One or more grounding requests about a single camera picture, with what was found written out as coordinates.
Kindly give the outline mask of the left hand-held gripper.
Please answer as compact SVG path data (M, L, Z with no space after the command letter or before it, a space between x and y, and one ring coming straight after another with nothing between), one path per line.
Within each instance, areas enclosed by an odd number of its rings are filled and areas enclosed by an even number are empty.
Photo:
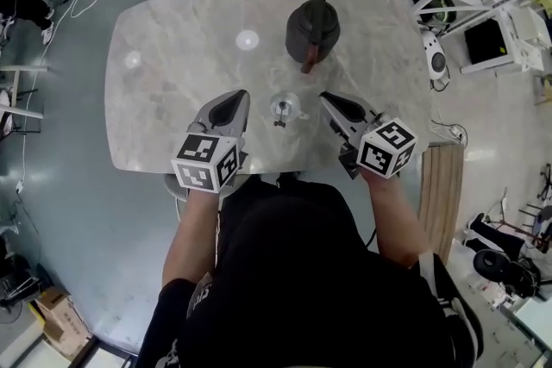
M232 90L206 103L172 148L171 165L179 185L218 194L233 184L243 151L250 109L246 90Z

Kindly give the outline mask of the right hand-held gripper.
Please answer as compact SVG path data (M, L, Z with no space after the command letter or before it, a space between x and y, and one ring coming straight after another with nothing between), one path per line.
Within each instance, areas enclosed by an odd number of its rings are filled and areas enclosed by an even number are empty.
M365 169L388 179L408 164L418 137L399 118L377 115L367 102L347 94L324 91L319 97L323 116L336 133L358 134L353 144L342 145L338 157L351 178ZM375 119L358 132L368 118Z

